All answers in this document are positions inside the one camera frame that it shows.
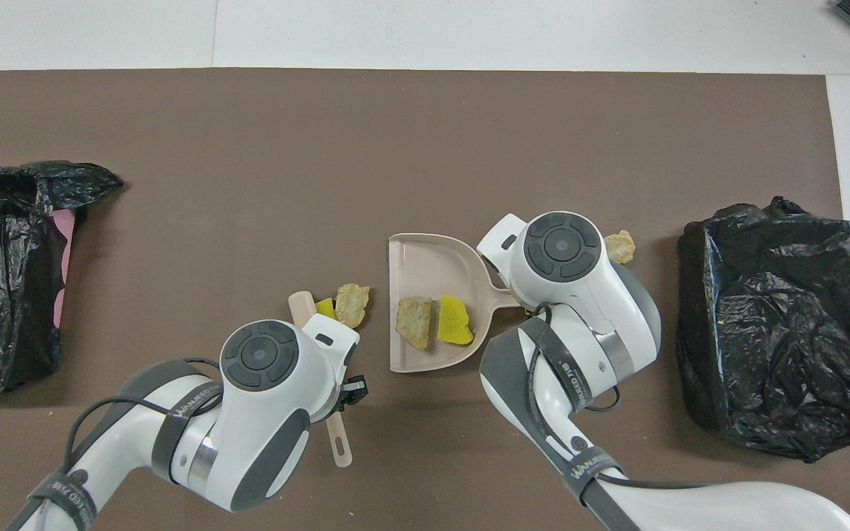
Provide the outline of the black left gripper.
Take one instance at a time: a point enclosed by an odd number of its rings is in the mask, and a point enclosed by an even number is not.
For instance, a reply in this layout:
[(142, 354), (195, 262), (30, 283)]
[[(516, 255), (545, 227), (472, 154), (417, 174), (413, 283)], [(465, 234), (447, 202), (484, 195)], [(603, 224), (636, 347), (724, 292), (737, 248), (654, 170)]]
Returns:
[(355, 406), (359, 401), (368, 396), (369, 389), (367, 379), (364, 375), (355, 375), (341, 386), (339, 399), (336, 404), (337, 411), (344, 411), (347, 406)]

